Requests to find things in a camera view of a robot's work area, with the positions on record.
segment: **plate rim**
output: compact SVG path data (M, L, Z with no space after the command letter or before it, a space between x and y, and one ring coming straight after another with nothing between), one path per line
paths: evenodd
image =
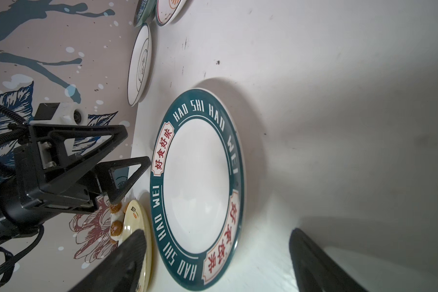
M157 25L159 25L159 26L164 26L164 25L169 24L172 20L174 20L175 16L177 16L177 14L178 14L177 9L178 9L178 11L180 11L180 9L183 7L183 5L185 4L185 2L186 2L187 0L180 0L180 2L178 3L177 7L176 7L175 10L174 10L174 12L172 13L172 16L170 16L169 20L167 20L167 22L164 23L164 24L162 24L162 23L159 21L159 13L158 13L158 9L159 9L159 1L163 1L163 0L156 0L156 23L157 23Z
M146 61L146 68L147 68L147 74L146 74L146 75L149 75L149 72L150 72L150 69L151 69L151 57L152 57L152 48L151 48L151 29L149 28L149 25L145 22L145 23L143 23L143 25L141 25L140 31L138 32L138 36L136 37L136 39L135 39L135 41L134 41L133 49L132 49L132 54L131 54L131 57L130 57L130 65L129 65L129 67L128 67L127 101L128 101L128 104L129 104L131 107L134 107L134 105L137 104L137 103L139 102L139 100L140 100L140 98L141 98L141 95L142 95L143 92L144 92L144 88L146 87L146 83L145 83L145 84L144 84L144 87L143 87L142 89L140 88L140 91L138 91L138 94L136 95L136 98L135 98L133 104L131 104L131 103L130 103L130 98L128 97L128 92L129 92L129 88L128 88L129 85L128 85L128 84L129 84L129 82L130 82L130 68L131 68L131 65L132 65L133 52L134 52L134 47L135 47L135 45L136 45L136 41L138 40L138 37L139 37L141 31L143 30L143 27L145 27L145 26L147 27L147 50L148 50L148 52L147 52L148 58L147 58L147 61Z
M144 207L140 204L140 202L137 200L137 199L133 199L133 200L131 200L129 203L128 203L128 206L127 206L127 212L129 211L129 206L131 205L131 204L136 204L136 206L138 207L138 209L140 210L140 212L142 212L142 216L143 216L143 222L144 221L146 221L146 222L144 222L144 224L142 225L142 227L143 227L143 231L145 231L145 230L149 230L149 232L151 232L151 223L150 223L150 221L149 221L149 217L147 216L147 212L146 212L146 210L144 209ZM124 216L124 218L123 218L123 226L125 227L125 220L127 219L127 214L125 213L125 216ZM152 269L152 262L153 262L153 255L152 255L152 253L153 253L153 247L152 247L152 236L151 236L151 233L149 233L148 235L146 235L146 232L144 232L144 236L145 236L145 239L146 239L146 253L145 253L145 257L146 257L146 266L144 266L145 267L145 272L146 272L146 276L144 277L144 283L143 283L143 289L142 289L142 291L143 292L145 292L146 290L147 290L147 287L149 286L149 280L151 279L151 269ZM148 252L151 254L151 259L150 259L150 261L149 261L149 268L147 268L147 266L148 266L148 264L147 264L147 262L148 262L148 260L147 260L147 255L148 255Z
M211 286L216 284L222 278L223 274L225 273L225 271L228 269L230 263L232 262L233 257L234 257L235 252L236 252L236 249L238 247L238 242L239 242L240 237L241 237L241 233L242 233L241 231L242 231L242 228L243 228L243 222L244 222L244 217L245 217L245 212L246 212L246 167L245 167L245 157L243 155L242 143L241 143L241 140L240 140L240 137L239 137L237 126L236 126L236 124L235 124L235 122L234 122L234 120L232 118L232 115L230 114L228 108L225 106L225 104L222 102L222 100L219 97L217 97L213 92L211 92L210 90L205 89L205 88L194 87L194 88L188 89L188 90L182 92L179 96L177 96L177 98L175 98L170 103L169 108L167 109L166 113L164 114L162 122L161 122L161 124L159 126L159 130L158 130L157 135L156 135L156 141L157 141L159 135L161 134L161 130L162 130L163 125L164 125L164 120L165 120L165 118L167 116L167 113L169 112L169 109L172 107L172 105L178 100L178 98L181 95L183 95L184 93L186 93L188 91L192 91L192 90L201 90L201 91L204 91L204 92L208 93L210 96L212 96L214 99L216 99L222 105L222 107L224 108L224 110L227 113L227 115L228 115L228 117L229 117L229 119L231 121L231 124L233 126L233 130L235 132L235 136L237 137L237 143L238 143L238 146L239 146L239 149L240 149L240 160L241 160L241 163L242 163L242 172L243 172L243 195L240 196L240 198L243 198L243 200L240 201L241 213L240 213L239 218L237 219L238 224L237 224L237 231L236 231L236 234L235 234L235 239L232 242L232 248L231 248L231 250L230 250L230 252L228 254L228 258L227 258L226 262L224 263L222 269L217 273L215 278L213 280L211 280L209 283L206 283L206 284L203 284L203 285L191 286L191 285L185 285L184 283L182 283L182 282L177 280L174 271L171 270L167 266L167 263L168 263L167 259L165 259L160 254L161 252L159 250L158 241L157 241L157 238L155 237L155 230L154 230L155 226L154 226L154 223L152 224L153 238L155 238L156 246L158 247L159 256L161 257L162 262L163 262L164 266L166 267L167 271L169 272L170 276L175 280L176 283L178 283L179 285L181 285L181 287L183 287L183 288L185 288L187 290L190 290L190 291L201 291L201 290L205 290L205 289L210 288ZM151 176L152 176L152 171L150 172L150 177L149 177L149 184L150 184L150 186L149 186L149 192L150 192L150 202L149 202L149 205L150 205L150 207L152 209L152 200L151 200L151 196L152 196L151 195L152 183L151 183ZM153 214L152 214L152 210L151 210L151 220L154 220Z

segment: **yellow plate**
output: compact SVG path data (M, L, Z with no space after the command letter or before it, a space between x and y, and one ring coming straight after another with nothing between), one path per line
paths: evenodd
M119 244L121 244L122 241L127 239L131 233L137 229L143 230L144 236L146 237L146 254L143 260L143 268L141 269L140 280L138 281L138 286L136 287L136 292L144 292L147 289L149 276L151 275L151 225L149 225L146 211L144 211L143 207L140 206L137 200L133 200L127 207L127 213L125 214L125 219L123 220L122 240L120 240Z

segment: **cable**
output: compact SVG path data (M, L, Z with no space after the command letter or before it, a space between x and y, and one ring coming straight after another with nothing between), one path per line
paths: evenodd
M9 117L12 121L17 123L18 125L24 125L26 124L26 120L20 116L19 114L13 112L11 109L0 105L0 114L4 114L7 117Z
M19 114L13 112L7 107L0 105L0 113L6 115L12 121L16 122L18 125L11 127L12 124L9 124L9 128L14 128L13 131L0 134L0 146L3 144L17 140L20 137L27 134L26 128L23 126L26 125L26 120L21 117ZM15 170L12 167L6 166L0 162L0 176L3 178L9 178L15 175Z
M8 257L8 259L5 259L5 262L0 265L0 275L4 274L2 279L0 280L0 287L5 285L10 280L10 278L12 277L12 274L13 274L14 265L19 260L21 260L25 255L27 255L33 248L35 248L35 246L41 241L41 238L43 235L44 235L44 226L39 225L39 233L38 233L36 239L34 239L33 243L31 243L27 248L22 250L17 255L12 256L11 258Z

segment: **cream plate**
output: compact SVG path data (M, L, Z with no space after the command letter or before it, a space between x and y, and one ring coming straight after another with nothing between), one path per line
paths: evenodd
M245 198L239 137L225 106L192 89L170 106L151 167L151 216L164 265L181 286L203 290L224 274Z
M156 19L160 26L171 23L178 15L186 0L157 0Z
M149 283L149 276L151 275L151 260L152 260L152 246L151 246L151 225L147 218L146 211L140 206L137 200L132 200L127 208L125 220L123 221L122 240L119 244L127 239L135 230L141 229L144 231L146 237L146 254L143 260L143 268L141 269L140 280L136 287L136 292L144 292Z
M147 23L141 26L133 47L128 71L128 103L134 106L141 97L147 83L151 66L151 32Z

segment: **blue leaf illustration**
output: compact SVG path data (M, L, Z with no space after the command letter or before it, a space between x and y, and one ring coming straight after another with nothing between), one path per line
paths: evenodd
M90 114L88 115L88 126L106 126L115 117L118 112L113 114ZM78 153L83 155L84 152L89 152L92 147L94 147L100 136L97 137L87 137L87 138L76 138L75 143L73 143L73 153Z
M16 91L9 91L0 94L0 104L11 109L13 112L22 116L25 120L32 120L31 102L33 101L34 82L29 86L22 87ZM0 134L8 132L7 125L12 121L6 116L0 114ZM8 166L14 166L12 150L19 146L17 141L12 141L4 144L0 148L0 161Z

